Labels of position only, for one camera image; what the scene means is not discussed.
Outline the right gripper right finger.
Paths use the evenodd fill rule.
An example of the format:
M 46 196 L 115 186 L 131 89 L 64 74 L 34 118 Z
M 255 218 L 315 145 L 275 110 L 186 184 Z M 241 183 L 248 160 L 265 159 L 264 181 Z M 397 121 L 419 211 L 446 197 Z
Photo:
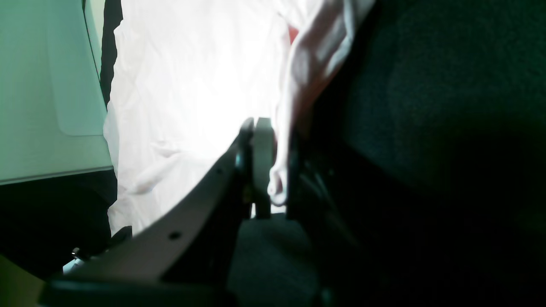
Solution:
M 319 279 L 315 307 L 375 307 L 381 273 L 350 230 L 326 186 L 318 152 L 296 133 L 289 137 L 287 217 L 298 221 L 313 252 Z

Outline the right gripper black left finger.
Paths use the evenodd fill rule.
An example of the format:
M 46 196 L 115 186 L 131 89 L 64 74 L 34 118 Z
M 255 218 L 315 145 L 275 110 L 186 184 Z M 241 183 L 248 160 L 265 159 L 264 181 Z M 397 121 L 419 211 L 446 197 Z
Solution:
M 239 227 L 268 218 L 273 129 L 244 121 L 195 188 L 153 225 L 71 273 L 52 279 L 43 307 L 236 307 L 226 288 Z

